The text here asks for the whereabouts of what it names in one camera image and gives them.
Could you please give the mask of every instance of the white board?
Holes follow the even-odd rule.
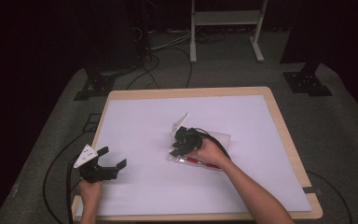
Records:
[[[311,211],[262,95],[112,100],[95,149],[109,147],[101,166],[127,159],[116,180],[104,181],[98,216],[244,213],[223,172],[168,160],[171,127],[231,135],[229,155],[289,212]],[[76,216],[81,216],[80,202]]]

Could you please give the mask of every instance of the wooden frame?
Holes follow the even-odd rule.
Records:
[[[310,188],[311,183],[308,179],[304,166],[299,158],[295,144],[291,135],[284,123],[280,109],[272,95],[272,92],[267,87],[236,87],[236,88],[205,88],[205,89],[171,89],[171,90],[144,90],[144,91],[112,91],[106,102],[110,100],[130,100],[130,99],[157,99],[157,98],[186,98],[186,97],[202,97],[202,96],[230,96],[230,95],[263,95],[269,113],[274,120],[278,129],[279,135],[282,139],[288,158],[295,170],[303,188]],[[106,113],[108,104],[103,109],[101,122],[95,134],[92,146],[95,147],[99,133],[102,127],[103,118]],[[323,210],[315,193],[307,193],[307,197],[312,207],[311,212],[291,212],[293,219],[317,219],[322,217]],[[80,196],[75,196],[72,210],[73,214],[77,209]],[[190,221],[190,220],[250,220],[253,219],[250,214],[206,214],[206,215],[158,215],[158,216],[119,216],[119,217],[98,217],[99,220],[111,221]]]

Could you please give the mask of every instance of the floor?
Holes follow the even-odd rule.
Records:
[[[188,42],[175,45],[178,49],[155,52],[153,55],[159,58],[159,64],[155,57],[151,62],[146,58],[145,62],[147,70],[157,65],[151,71],[153,78],[146,74],[136,79],[145,72],[141,67],[117,78],[113,90],[269,87],[304,167],[316,174],[309,173],[309,178],[319,192],[318,199],[324,210],[324,216],[318,220],[296,223],[350,223],[344,202],[330,185],[338,190],[350,209],[353,222],[358,223],[358,104],[346,91],[339,76],[323,64],[316,76],[333,96],[309,97],[305,93],[292,93],[282,73],[299,71],[303,63],[280,64],[289,33],[261,33],[259,45],[265,57],[263,63],[255,60],[249,42],[251,34],[209,36],[219,41],[199,43],[198,61],[192,64],[182,51],[188,53]],[[180,37],[179,34],[151,36],[153,46]],[[75,154],[92,143],[94,133],[82,133],[82,130],[90,114],[102,113],[106,99],[90,97],[87,101],[74,101],[86,80],[86,73],[81,69],[68,83],[0,210],[0,223],[55,222],[45,206],[42,190],[51,164],[46,178],[46,198],[57,219],[68,222],[65,169]]]

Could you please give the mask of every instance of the hand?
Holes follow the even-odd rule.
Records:
[[[98,204],[103,194],[103,182],[89,183],[82,179],[78,187],[83,202],[83,215],[80,223],[96,223]]]
[[[211,141],[209,138],[202,138],[202,147],[190,152],[189,156],[196,156],[200,160],[220,166],[220,164],[229,158],[222,152],[222,150]]]

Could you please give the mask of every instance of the black cable on floor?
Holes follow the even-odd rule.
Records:
[[[43,194],[43,201],[45,203],[46,208],[48,209],[48,212],[50,213],[50,215],[60,224],[62,224],[62,222],[60,221],[59,218],[57,218],[57,216],[54,214],[54,212],[51,210],[50,205],[48,204],[48,198],[46,196],[46,183],[48,180],[48,174],[52,168],[52,166],[54,165],[54,163],[56,162],[56,160],[61,156],[61,154],[69,147],[71,146],[77,139],[79,139],[81,136],[83,136],[85,133],[87,132],[83,132],[80,135],[78,135],[76,138],[74,138],[71,142],[69,142],[65,147],[62,148],[62,150],[60,151],[60,153],[54,158],[53,162],[50,164],[50,166],[48,167],[48,170],[46,171],[45,174],[45,178],[43,180],[43,188],[42,188],[42,194]]]
[[[350,221],[350,224],[353,223],[352,220],[352,215],[351,215],[351,209],[348,207],[347,201],[345,200],[345,198],[342,196],[342,194],[338,191],[338,189],[336,187],[334,187],[334,185],[332,183],[330,183],[330,181],[328,181],[326,178],[322,177],[321,175],[315,174],[312,171],[308,171],[306,170],[306,172],[308,174],[314,175],[320,179],[322,179],[327,185],[329,185],[331,187],[331,189],[339,196],[339,198],[341,199],[342,203],[345,206],[345,209],[347,210],[347,214],[348,214],[348,219]]]
[[[187,53],[185,50],[183,50],[183,49],[179,49],[179,48],[164,48],[164,49],[157,49],[157,50],[153,50],[153,52],[158,52],[158,51],[167,50],[167,49],[176,49],[176,50],[180,50],[180,51],[182,51],[182,52],[186,55],[186,57],[188,58],[188,62],[189,62],[189,64],[190,64],[190,72],[189,72],[189,74],[188,74],[188,79],[187,79],[187,83],[186,83],[186,88],[188,88],[188,84],[190,83],[190,79],[191,79],[191,73],[192,73],[192,71],[193,71],[193,64],[192,64],[192,63],[191,63],[191,61],[190,61],[190,56],[188,55],[188,53]]]
[[[127,86],[126,91],[130,89],[130,86],[131,86],[136,80],[138,80],[140,77],[143,77],[143,76],[146,75],[146,74],[149,74],[149,75],[153,78],[153,80],[156,81],[156,80],[154,79],[154,77],[150,74],[150,72],[153,71],[155,68],[157,68],[157,66],[159,65],[159,58],[158,58],[157,56],[153,55],[153,54],[150,54],[150,55],[151,55],[153,58],[157,59],[156,65],[154,65],[151,70],[146,70],[146,72],[144,72],[144,73],[142,73],[141,75],[139,75],[138,77],[136,77],[136,78]]]
[[[68,163],[68,167],[66,169],[66,209],[68,211],[68,221],[70,224],[74,224],[74,220],[72,219],[72,206],[71,206],[71,179],[72,179],[72,168],[74,167],[74,163],[80,154],[74,156],[72,160]]]

